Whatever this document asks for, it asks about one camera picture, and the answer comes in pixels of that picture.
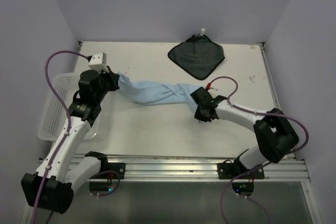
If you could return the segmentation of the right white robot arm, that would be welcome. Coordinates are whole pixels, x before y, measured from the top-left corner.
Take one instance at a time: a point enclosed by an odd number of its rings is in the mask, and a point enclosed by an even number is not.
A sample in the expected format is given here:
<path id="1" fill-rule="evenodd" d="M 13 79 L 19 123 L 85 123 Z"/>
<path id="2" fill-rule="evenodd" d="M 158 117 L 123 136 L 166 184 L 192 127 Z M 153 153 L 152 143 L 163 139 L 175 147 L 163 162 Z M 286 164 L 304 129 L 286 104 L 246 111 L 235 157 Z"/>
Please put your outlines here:
<path id="1" fill-rule="evenodd" d="M 247 109 L 241 111 L 231 106 L 228 98 L 222 95 L 213 97 L 203 87 L 191 93 L 191 98 L 197 105 L 195 119 L 203 122 L 215 119 L 229 121 L 255 134 L 255 147 L 242 152 L 233 162 L 222 162 L 219 165 L 219 171 L 229 178 L 246 178 L 256 166 L 265 162 L 278 163 L 299 143 L 297 133 L 280 109 L 274 108 L 261 115 L 257 112 L 248 113 Z"/>

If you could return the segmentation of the light blue towel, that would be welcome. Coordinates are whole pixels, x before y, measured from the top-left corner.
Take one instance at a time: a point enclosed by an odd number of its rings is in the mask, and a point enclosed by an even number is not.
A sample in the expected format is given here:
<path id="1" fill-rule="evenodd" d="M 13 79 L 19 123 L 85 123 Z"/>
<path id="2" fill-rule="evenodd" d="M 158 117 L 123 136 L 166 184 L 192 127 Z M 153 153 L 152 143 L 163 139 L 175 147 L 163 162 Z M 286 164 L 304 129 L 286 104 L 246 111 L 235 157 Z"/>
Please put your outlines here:
<path id="1" fill-rule="evenodd" d="M 191 93 L 200 86 L 178 83 L 165 84 L 154 81 L 131 81 L 125 74 L 118 73 L 119 93 L 129 100 L 141 105 L 187 104 L 192 113 L 197 104 Z"/>

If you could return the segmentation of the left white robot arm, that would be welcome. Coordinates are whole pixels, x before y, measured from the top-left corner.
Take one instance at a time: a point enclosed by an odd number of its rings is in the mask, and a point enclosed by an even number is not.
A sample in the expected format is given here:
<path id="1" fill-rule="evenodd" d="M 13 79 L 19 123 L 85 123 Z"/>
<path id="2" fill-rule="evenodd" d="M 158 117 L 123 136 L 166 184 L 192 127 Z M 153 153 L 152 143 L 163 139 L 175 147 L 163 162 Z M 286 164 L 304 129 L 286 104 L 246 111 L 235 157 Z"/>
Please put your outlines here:
<path id="1" fill-rule="evenodd" d="M 119 89 L 118 80 L 119 75 L 110 68 L 87 70 L 80 75 L 79 89 L 66 110 L 67 119 L 60 136 L 36 171 L 26 173 L 21 180 L 27 203 L 34 213 L 41 208 L 63 214 L 69 209 L 75 192 L 87 180 L 108 174 L 120 178 L 117 172 L 110 170 L 107 156 L 94 151 L 89 151 L 76 167 L 69 168 L 80 142 L 101 112 L 104 97 Z"/>

